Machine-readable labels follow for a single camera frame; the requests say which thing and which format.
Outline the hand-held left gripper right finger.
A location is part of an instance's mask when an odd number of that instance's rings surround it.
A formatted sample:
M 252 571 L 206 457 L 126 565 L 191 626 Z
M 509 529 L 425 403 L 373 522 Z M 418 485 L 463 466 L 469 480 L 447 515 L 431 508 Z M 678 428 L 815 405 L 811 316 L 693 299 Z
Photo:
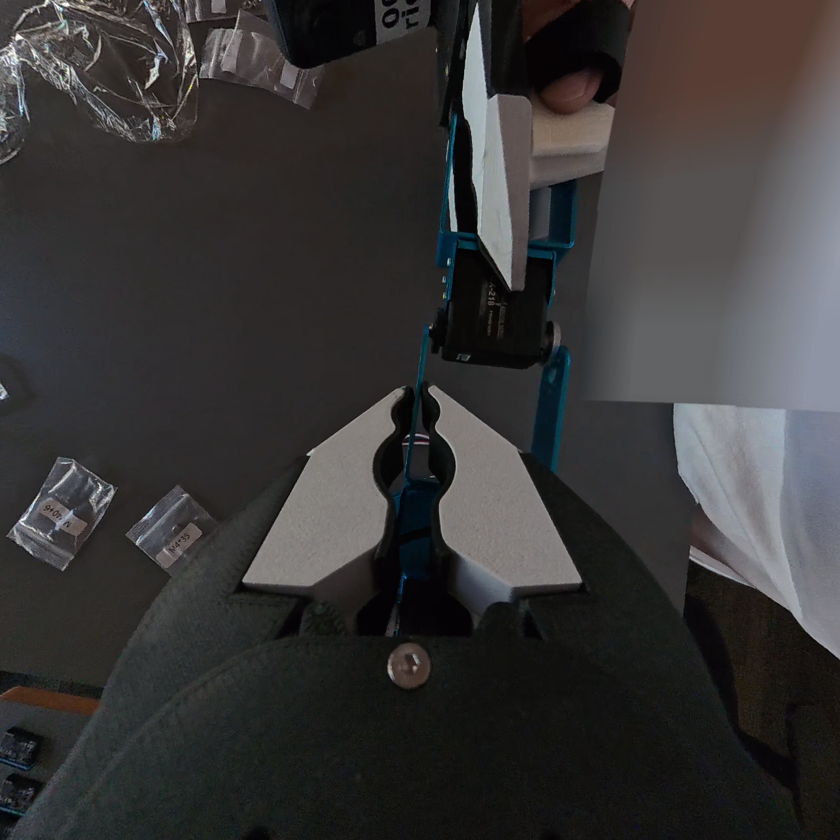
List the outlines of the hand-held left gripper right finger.
M 579 589 L 582 578 L 520 450 L 435 385 L 427 393 L 437 409 L 429 437 L 454 458 L 437 504 L 454 595 L 497 603 Z

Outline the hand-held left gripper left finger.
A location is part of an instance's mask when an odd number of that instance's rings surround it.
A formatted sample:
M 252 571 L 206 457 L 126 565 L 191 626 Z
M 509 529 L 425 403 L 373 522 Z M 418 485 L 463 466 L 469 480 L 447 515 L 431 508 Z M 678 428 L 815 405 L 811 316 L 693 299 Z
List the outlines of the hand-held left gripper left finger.
M 388 393 L 308 455 L 242 580 L 249 590 L 367 603 L 375 557 L 392 534 L 389 493 L 403 470 L 413 390 Z

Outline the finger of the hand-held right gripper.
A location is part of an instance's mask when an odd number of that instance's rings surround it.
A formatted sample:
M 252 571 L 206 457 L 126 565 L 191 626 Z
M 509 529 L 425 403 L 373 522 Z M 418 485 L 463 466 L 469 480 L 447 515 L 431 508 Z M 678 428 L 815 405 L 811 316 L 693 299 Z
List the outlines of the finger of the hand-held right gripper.
M 521 2 L 467 2 L 454 116 L 461 131 L 455 186 L 467 201 L 458 230 L 511 291 L 526 284 L 532 105 Z

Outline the blue toy robot arm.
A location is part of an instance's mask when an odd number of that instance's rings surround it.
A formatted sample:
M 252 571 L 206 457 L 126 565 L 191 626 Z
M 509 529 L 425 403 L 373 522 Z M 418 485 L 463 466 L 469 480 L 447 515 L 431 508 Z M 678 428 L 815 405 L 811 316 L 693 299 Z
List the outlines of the blue toy robot arm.
M 438 501 L 454 458 L 430 439 L 438 410 L 430 409 L 423 382 L 428 354 L 458 364 L 512 370 L 542 367 L 532 453 L 557 466 L 570 357 L 560 328 L 549 319 L 558 262 L 573 243 L 575 183 L 532 188 L 529 196 L 526 284 L 511 291 L 481 252 L 476 233 L 458 229 L 467 201 L 455 186 L 461 151 L 456 116 L 448 130 L 446 194 L 440 214 L 437 264 L 445 269 L 444 303 L 425 329 L 418 363 L 404 484 L 397 498 L 398 579 L 386 636 L 467 635 L 493 603 L 462 603 L 452 591 L 452 556 L 438 530 Z

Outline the grey desk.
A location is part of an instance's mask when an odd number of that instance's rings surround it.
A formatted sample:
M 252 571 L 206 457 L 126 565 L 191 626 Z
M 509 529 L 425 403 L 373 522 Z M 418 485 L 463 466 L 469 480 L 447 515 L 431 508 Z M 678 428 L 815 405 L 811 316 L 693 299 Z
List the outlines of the grey desk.
M 133 143 L 27 76 L 2 164 L 2 671 L 107 681 L 167 573 L 126 538 L 175 486 L 217 521 L 412 384 L 446 139 L 433 31 L 340 62 L 311 110 L 199 82 Z M 58 457 L 117 487 L 63 571 L 7 539 Z

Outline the person's right hand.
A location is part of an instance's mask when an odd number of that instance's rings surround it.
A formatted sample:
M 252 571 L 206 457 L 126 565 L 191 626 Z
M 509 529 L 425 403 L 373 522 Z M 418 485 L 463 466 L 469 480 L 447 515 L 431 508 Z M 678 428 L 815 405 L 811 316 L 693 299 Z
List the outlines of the person's right hand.
M 552 112 L 571 114 L 617 93 L 634 1 L 525 1 L 528 80 Z

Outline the small clear bag white label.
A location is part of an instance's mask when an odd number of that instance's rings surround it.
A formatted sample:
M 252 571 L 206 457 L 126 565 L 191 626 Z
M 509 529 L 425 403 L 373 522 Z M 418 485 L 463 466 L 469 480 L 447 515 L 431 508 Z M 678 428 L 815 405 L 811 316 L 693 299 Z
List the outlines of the small clear bag white label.
M 270 22 L 241 9 L 234 27 L 209 31 L 198 76 L 261 89 L 309 110 L 325 72 L 325 66 L 293 65 L 281 53 Z

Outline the small clear screw bag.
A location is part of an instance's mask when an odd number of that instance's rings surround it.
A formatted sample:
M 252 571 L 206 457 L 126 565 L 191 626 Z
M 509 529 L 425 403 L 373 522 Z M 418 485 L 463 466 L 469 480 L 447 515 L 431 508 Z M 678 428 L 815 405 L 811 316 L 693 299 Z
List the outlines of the small clear screw bag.
M 217 527 L 217 520 L 198 501 L 181 486 L 175 486 L 125 536 L 158 567 L 174 576 Z

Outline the crumpled clear plastic wrap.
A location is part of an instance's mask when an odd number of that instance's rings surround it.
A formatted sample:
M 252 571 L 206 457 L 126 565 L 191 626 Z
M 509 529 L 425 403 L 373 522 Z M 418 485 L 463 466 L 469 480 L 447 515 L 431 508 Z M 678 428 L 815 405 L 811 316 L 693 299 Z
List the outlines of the crumpled clear plastic wrap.
M 127 141 L 183 140 L 196 122 L 198 66 L 183 2 L 48 1 L 23 10 L 2 40 L 2 164 L 26 141 L 29 75 Z

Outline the person's white shirt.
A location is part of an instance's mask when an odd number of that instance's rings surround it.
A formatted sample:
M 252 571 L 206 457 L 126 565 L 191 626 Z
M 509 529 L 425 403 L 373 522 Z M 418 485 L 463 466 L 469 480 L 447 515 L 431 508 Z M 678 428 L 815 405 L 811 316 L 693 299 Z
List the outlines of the person's white shirt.
M 839 414 L 678 403 L 689 557 L 763 593 L 839 657 Z

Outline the small screw bag dark contents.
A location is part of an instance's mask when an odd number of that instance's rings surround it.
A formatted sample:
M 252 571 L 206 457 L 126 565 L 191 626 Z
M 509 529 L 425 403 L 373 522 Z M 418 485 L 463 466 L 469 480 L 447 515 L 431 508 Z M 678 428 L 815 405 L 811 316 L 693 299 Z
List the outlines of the small screw bag dark contents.
M 93 534 L 117 487 L 73 458 L 58 457 L 7 539 L 63 572 Z

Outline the dark component tray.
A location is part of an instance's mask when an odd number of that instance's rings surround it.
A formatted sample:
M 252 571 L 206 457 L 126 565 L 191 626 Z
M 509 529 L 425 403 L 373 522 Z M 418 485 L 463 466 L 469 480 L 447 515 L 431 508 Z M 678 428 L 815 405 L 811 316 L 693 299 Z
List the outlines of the dark component tray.
M 37 781 L 40 791 L 36 800 L 68 758 L 98 704 L 94 698 L 62 694 L 54 690 L 26 686 L 3 690 L 1 733 L 12 727 L 23 728 L 42 736 L 44 743 L 37 764 L 30 771 L 16 770 L 1 764 L 1 783 L 9 774 L 20 774 Z M 24 815 L 1 812 L 2 839 L 12 837 Z

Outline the person's dark trousers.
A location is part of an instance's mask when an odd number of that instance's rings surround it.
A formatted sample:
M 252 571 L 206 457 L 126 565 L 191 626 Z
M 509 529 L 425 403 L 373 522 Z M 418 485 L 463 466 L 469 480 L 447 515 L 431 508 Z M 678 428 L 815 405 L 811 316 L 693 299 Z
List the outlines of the person's dark trousers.
M 839 838 L 839 663 L 782 605 L 690 563 L 686 624 L 742 746 L 809 838 Z

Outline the small black circuit module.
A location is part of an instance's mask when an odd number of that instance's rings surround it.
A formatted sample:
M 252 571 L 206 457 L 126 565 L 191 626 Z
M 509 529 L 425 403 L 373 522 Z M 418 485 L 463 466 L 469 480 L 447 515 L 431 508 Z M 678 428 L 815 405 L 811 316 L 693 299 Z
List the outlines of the small black circuit module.
M 37 764 L 44 738 L 23 728 L 12 727 L 1 733 L 1 764 L 30 771 Z
M 40 791 L 36 780 L 18 773 L 9 774 L 1 783 L 1 812 L 23 816 Z

